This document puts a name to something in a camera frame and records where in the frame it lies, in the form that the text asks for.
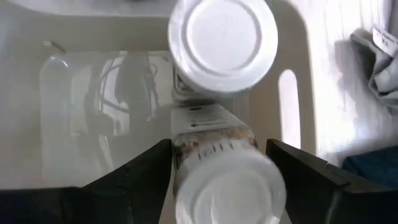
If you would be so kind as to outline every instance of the white label on towel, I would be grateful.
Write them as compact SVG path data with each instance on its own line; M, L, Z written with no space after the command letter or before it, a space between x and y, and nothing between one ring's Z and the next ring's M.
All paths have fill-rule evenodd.
M387 31L373 27L373 42L384 53L393 57L398 50L398 40Z

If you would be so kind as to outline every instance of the white bottle cap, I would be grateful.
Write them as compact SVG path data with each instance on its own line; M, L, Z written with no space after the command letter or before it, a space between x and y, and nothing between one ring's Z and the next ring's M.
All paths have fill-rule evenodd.
M178 189L178 224L276 224L286 192L276 165L256 150L236 150L191 170Z
M269 71L277 27L264 0L180 0L169 21L169 45L194 90L230 94Z

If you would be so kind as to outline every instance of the gray towel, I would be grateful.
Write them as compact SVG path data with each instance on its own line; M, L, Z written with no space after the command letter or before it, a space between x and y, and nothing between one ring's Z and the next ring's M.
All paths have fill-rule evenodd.
M392 5L389 31L398 35L398 3ZM373 42L372 34L357 29L351 35L356 58L363 67L369 87L384 105L398 110L398 54L390 57Z

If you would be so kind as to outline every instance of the blue fabric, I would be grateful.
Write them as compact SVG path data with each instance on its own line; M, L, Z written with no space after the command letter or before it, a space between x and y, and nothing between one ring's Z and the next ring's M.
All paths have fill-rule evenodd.
M347 157L343 169L378 184L398 189L398 146Z

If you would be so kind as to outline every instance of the white surface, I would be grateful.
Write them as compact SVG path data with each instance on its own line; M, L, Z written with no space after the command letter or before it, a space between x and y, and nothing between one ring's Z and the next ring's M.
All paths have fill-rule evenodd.
M169 17L177 0L7 0L29 9L67 16Z
M282 73L278 86L282 141L301 149L299 96L297 94L297 79L293 71L286 70Z
M277 28L261 0L179 1L169 45L181 78L204 94L247 90L270 69Z
M341 164L349 155L398 144L398 117L368 88L349 35L388 27L390 0L291 1L308 29L317 126L317 155Z

